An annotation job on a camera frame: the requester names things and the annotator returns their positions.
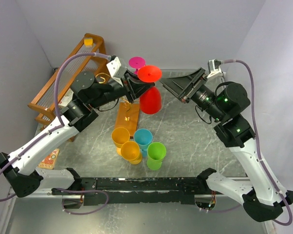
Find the red wine glass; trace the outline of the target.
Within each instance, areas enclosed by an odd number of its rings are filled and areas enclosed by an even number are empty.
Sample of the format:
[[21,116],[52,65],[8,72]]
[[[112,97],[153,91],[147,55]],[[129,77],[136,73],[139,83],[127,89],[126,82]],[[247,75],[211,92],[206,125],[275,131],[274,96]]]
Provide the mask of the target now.
[[[162,71],[154,65],[146,65],[138,71],[138,78],[148,84],[159,81],[162,77]],[[143,93],[139,98],[140,109],[145,114],[155,114],[162,107],[161,94],[159,90],[153,86]]]

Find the pink wine glass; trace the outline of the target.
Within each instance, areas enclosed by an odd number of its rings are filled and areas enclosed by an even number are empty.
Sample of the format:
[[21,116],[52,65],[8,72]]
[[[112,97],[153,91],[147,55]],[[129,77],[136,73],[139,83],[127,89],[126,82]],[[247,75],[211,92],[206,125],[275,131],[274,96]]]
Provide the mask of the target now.
[[146,61],[142,57],[132,57],[128,64],[131,68],[135,69],[134,74],[138,74],[138,71],[146,65]]

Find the blue wine glass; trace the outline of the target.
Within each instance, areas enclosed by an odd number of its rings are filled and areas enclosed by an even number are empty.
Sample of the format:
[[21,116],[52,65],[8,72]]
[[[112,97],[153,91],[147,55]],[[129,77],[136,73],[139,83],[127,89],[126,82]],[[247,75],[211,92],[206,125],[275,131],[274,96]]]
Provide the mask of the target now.
[[147,157],[148,146],[153,141],[153,135],[148,129],[138,129],[133,135],[134,141],[139,145],[143,157]]

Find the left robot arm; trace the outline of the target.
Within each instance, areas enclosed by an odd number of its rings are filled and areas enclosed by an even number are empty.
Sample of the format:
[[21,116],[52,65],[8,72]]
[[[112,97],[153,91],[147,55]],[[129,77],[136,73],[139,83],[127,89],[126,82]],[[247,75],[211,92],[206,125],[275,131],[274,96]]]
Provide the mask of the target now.
[[130,102],[154,87],[153,82],[139,81],[126,71],[121,83],[98,83],[94,74],[84,71],[71,84],[72,101],[60,111],[42,132],[19,149],[0,153],[1,173],[10,183],[17,197],[26,197],[37,189],[65,189],[77,194],[82,188],[81,178],[72,169],[42,170],[39,163],[54,149],[86,129],[97,117],[96,110],[109,102],[126,96]]

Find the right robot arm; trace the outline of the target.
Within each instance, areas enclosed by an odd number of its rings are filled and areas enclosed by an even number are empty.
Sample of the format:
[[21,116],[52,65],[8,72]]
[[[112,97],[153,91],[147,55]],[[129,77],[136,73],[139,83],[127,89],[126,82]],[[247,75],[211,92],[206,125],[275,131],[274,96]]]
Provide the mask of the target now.
[[283,207],[293,203],[293,191],[286,190],[276,179],[257,146],[254,130],[241,115],[251,104],[247,92],[232,81],[218,85],[224,88],[220,93],[211,91],[205,86],[204,72],[200,68],[187,76],[161,78],[160,83],[181,102],[193,101],[197,109],[215,121],[217,137],[235,155],[252,184],[243,185],[208,168],[197,176],[198,190],[228,196],[257,222],[275,220],[283,213]]

